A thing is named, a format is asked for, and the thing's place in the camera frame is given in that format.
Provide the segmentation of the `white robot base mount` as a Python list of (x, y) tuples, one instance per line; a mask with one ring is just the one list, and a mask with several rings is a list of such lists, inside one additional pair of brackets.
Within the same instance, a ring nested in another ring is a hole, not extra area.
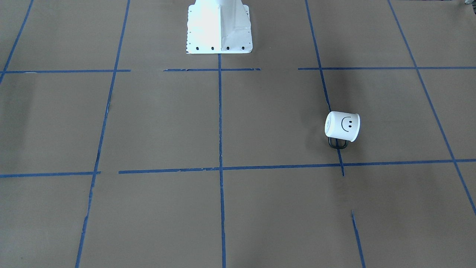
[(196, 0), (187, 9), (186, 53), (253, 51), (250, 9), (241, 0)]

